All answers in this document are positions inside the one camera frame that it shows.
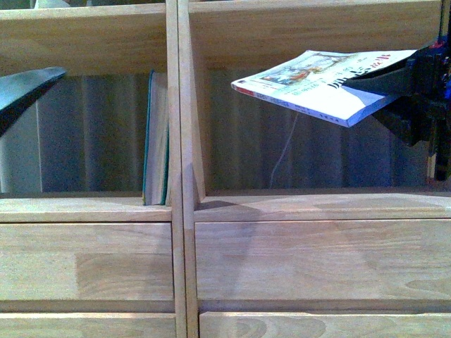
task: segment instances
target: cabinet top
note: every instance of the cabinet top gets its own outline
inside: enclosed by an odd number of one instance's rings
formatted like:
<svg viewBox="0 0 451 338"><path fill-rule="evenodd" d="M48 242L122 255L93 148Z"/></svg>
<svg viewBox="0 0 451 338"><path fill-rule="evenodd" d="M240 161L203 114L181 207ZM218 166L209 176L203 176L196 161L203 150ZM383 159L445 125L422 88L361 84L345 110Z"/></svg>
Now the cabinet top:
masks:
<svg viewBox="0 0 451 338"><path fill-rule="evenodd" d="M135 196L0 199L0 223L167 221L171 221L171 207L143 206L142 198Z"/></svg>
<svg viewBox="0 0 451 338"><path fill-rule="evenodd" d="M270 195L271 192L209 196L200 203L194 219L196 222L257 222L451 217L451 192L396 188L348 192L317 189L283 194L275 191Z"/></svg>

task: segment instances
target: curtain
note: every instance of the curtain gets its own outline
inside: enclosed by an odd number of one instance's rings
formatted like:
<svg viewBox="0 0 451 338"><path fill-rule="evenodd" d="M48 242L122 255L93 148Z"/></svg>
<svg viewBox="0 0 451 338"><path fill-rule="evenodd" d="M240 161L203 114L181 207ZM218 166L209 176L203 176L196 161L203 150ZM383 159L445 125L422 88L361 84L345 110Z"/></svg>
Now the curtain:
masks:
<svg viewBox="0 0 451 338"><path fill-rule="evenodd" d="M261 70L211 73L214 189L420 187L427 142L404 145L375 118L351 128L297 113L230 88Z"/></svg>
<svg viewBox="0 0 451 338"><path fill-rule="evenodd" d="M62 80L0 139L1 192L140 191L148 75Z"/></svg>

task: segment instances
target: black holder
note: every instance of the black holder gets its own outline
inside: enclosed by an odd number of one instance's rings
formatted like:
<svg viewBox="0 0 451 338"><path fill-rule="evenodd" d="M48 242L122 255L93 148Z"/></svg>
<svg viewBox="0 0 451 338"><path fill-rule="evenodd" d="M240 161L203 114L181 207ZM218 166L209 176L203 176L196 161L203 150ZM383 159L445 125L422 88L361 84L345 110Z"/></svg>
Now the black holder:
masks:
<svg viewBox="0 0 451 338"><path fill-rule="evenodd" d="M428 178L443 181L451 174L450 74L450 50L440 39L403 61L343 85L400 95L373 116L409 146L429 141Z"/></svg>
<svg viewBox="0 0 451 338"><path fill-rule="evenodd" d="M65 74L51 67L0 77L0 137Z"/></svg>

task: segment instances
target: wooden shelf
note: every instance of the wooden shelf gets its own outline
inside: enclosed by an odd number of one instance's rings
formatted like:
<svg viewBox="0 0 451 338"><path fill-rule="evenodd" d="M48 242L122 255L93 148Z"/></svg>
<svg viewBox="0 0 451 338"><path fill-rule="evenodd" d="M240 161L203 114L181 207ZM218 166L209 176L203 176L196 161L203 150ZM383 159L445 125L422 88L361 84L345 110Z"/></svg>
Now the wooden shelf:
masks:
<svg viewBox="0 0 451 338"><path fill-rule="evenodd" d="M69 75L166 69L166 5L0 11L0 75L61 66Z"/></svg>
<svg viewBox="0 0 451 338"><path fill-rule="evenodd" d="M449 218L451 192L377 193L320 192L299 194L286 191L250 192L244 196L208 196L198 205L195 222L256 222L291 220L377 220Z"/></svg>
<svg viewBox="0 0 451 338"><path fill-rule="evenodd" d="M306 49L418 49L437 35L440 1L208 1L189 11L209 67L266 68Z"/></svg>
<svg viewBox="0 0 451 338"><path fill-rule="evenodd" d="M143 206L138 196L45 196L0 199L0 220L3 223L171 221L171 207Z"/></svg>

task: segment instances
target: book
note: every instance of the book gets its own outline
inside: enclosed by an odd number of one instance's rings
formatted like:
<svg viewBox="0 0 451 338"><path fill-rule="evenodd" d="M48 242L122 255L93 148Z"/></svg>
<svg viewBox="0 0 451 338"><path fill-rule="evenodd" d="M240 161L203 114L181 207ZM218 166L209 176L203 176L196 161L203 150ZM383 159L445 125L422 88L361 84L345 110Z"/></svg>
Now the book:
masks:
<svg viewBox="0 0 451 338"><path fill-rule="evenodd" d="M306 51L291 61L232 82L232 88L300 113L351 127L396 100L346 87L348 79L380 70L415 50L333 53Z"/></svg>
<svg viewBox="0 0 451 338"><path fill-rule="evenodd" d="M144 154L144 205L169 204L169 104L167 74L151 72Z"/></svg>

